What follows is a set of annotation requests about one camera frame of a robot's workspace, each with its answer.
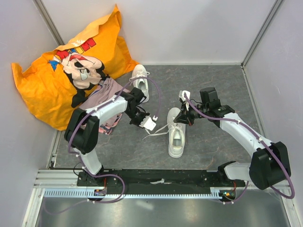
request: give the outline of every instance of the white shoe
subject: white shoe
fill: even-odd
[[[179,113],[180,109],[173,107],[167,115],[167,124],[169,128],[169,155],[172,157],[181,157],[185,145],[185,124],[173,122]]]
[[[132,77],[130,78],[130,80],[136,78],[136,77],[147,77],[147,75],[149,75],[150,73],[146,71],[145,67],[143,65],[136,65],[136,67],[133,70],[133,74]],[[143,103],[146,103],[149,99],[150,96],[148,94],[148,83],[147,83],[147,79],[136,79],[133,82],[134,87],[140,89],[144,95],[146,96],[146,99],[143,101]]]

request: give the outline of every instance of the cartoon face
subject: cartoon face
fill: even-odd
[[[103,63],[94,57],[73,52],[61,62],[66,74],[71,75],[73,85],[78,89],[86,89],[90,84],[96,85],[105,77]]]

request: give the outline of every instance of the cartoon character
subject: cartoon character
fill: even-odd
[[[64,73],[77,90],[71,102],[73,108],[86,101],[85,90],[92,89],[101,79],[109,77],[103,72],[102,61],[95,57],[73,52],[64,58],[61,64]]]

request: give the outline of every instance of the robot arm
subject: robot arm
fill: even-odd
[[[144,98],[144,94],[140,89],[133,88],[130,93],[122,92],[121,95],[115,100],[116,95],[93,108],[87,110],[78,108],[74,110],[64,134],[64,138],[67,141],[70,141],[71,135],[79,124],[80,120],[87,115],[87,113],[96,110],[84,122],[86,125],[85,128],[80,128],[72,141],[72,146],[74,147],[74,150],[81,156],[86,169],[94,175],[100,172],[100,170],[103,168],[95,150],[100,125],[111,117],[125,112],[131,119],[130,124],[134,124],[140,128],[146,128],[151,131],[156,126],[156,123],[153,122],[149,116],[150,114],[142,112],[137,107],[141,103],[142,98]],[[98,109],[101,105],[106,103],[108,104]]]
[[[193,125],[194,120],[203,118],[196,110],[188,105],[184,94],[190,95],[187,91],[181,91],[179,94],[182,103],[181,112],[175,118],[174,122]],[[260,141],[249,132],[239,122],[244,121],[228,105],[221,105],[217,92],[214,87],[208,87],[200,90],[202,102],[195,106],[197,110],[205,115],[222,120],[212,120],[217,127],[228,132],[233,136],[251,156],[251,163],[228,162],[218,167],[225,179],[252,181],[259,189],[264,190],[285,179],[285,175],[277,162],[271,157],[267,149]],[[234,119],[236,122],[225,121],[224,119]],[[287,148],[282,142],[273,143],[255,132],[274,154],[282,162],[289,176],[291,175],[288,160]]]

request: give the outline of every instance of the white wall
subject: white wall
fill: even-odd
[[[37,171],[46,167],[55,131],[27,110],[10,63],[19,62],[26,69],[56,43],[32,1],[5,1],[0,21],[0,225],[19,227]]]
[[[295,201],[303,215],[303,2],[286,0],[246,72],[266,134],[288,148]]]
[[[143,64],[242,62],[275,0],[43,0],[68,42],[117,3]]]

